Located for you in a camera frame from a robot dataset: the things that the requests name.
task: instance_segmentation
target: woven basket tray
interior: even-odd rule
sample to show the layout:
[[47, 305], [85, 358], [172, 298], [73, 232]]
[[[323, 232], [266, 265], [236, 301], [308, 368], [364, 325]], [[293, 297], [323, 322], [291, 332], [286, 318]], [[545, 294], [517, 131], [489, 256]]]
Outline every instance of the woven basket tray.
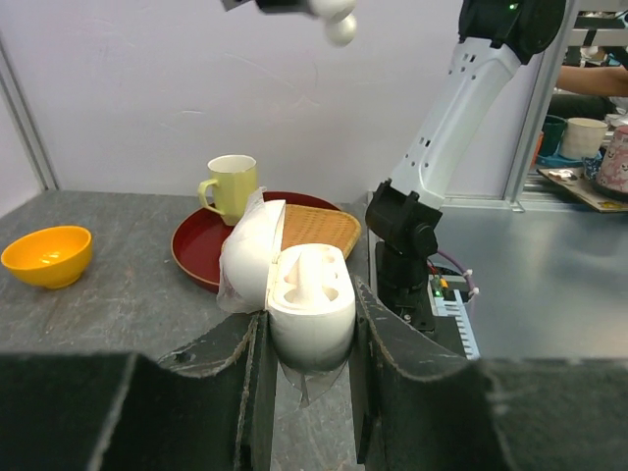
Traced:
[[325, 243], [342, 250], [346, 259], [361, 232], [359, 221], [350, 214], [288, 204], [282, 250], [303, 243]]

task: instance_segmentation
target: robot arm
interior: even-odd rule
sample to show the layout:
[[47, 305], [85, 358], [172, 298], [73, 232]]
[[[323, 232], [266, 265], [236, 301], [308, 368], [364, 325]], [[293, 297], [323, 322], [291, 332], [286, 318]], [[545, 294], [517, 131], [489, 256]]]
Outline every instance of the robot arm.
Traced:
[[[223, 0], [227, 9], [234, 1]], [[355, 0], [255, 2], [264, 13], [321, 18], [336, 44], [348, 43], [355, 32]], [[449, 181], [503, 87], [555, 38], [565, 2], [464, 0], [445, 87], [367, 209], [366, 224], [382, 240], [376, 251], [378, 296], [421, 332], [435, 329], [427, 259], [438, 250], [435, 227]]]

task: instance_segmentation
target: gray countertop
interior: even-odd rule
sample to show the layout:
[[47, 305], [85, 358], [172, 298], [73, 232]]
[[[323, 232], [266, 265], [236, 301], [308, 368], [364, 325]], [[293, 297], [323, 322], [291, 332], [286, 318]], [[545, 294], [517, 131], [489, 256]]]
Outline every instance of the gray countertop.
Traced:
[[628, 357], [628, 214], [451, 208], [439, 244], [474, 269], [484, 357]]
[[[172, 261], [170, 240], [195, 198], [48, 192], [0, 220], [0, 248], [37, 229], [76, 224], [94, 260], [73, 286], [27, 287], [0, 270], [0, 350], [138, 350], [158, 358], [224, 318], [215, 295]], [[363, 220], [366, 198], [344, 209]], [[484, 356], [628, 357], [628, 215], [447, 207], [441, 247], [474, 269], [471, 319]], [[366, 232], [348, 261], [368, 277]], [[278, 375], [273, 470], [357, 470], [346, 370], [299, 409]]]

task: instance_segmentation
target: orange bowl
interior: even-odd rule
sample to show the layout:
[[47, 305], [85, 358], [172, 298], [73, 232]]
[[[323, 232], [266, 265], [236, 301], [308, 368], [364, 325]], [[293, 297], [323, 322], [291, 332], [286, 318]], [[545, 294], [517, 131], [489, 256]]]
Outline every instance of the orange bowl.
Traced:
[[0, 257], [18, 280], [45, 288], [68, 287], [91, 261], [91, 233], [79, 226], [43, 229], [19, 238]]

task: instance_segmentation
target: metal frame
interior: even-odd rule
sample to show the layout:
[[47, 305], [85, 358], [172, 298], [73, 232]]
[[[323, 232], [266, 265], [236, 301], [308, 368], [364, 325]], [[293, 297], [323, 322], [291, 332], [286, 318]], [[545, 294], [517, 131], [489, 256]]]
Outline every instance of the metal frame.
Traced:
[[16, 74], [7, 49], [0, 36], [0, 94], [4, 97], [13, 121], [20, 134], [20, 139], [26, 150], [26, 156], [32, 166], [35, 176], [39, 180], [42, 190], [59, 189], [59, 183], [46, 154], [45, 147], [35, 126], [24, 93], [17, 80]]
[[539, 132], [541, 132], [541, 127], [543, 126], [543, 121], [548, 106], [550, 105], [554, 85], [558, 80], [562, 56], [567, 46], [570, 44], [573, 26], [576, 23], [576, 17], [581, 9], [581, 2], [578, 0], [568, 0], [560, 31], [553, 44], [548, 48], [541, 59], [539, 74], [537, 75], [537, 81], [534, 85], [532, 97], [530, 98], [528, 113], [521, 130], [519, 144], [517, 145], [510, 176], [503, 195], [504, 199], [515, 210], [522, 209], [519, 204], [519, 199], [523, 192], [530, 165], [532, 164]]

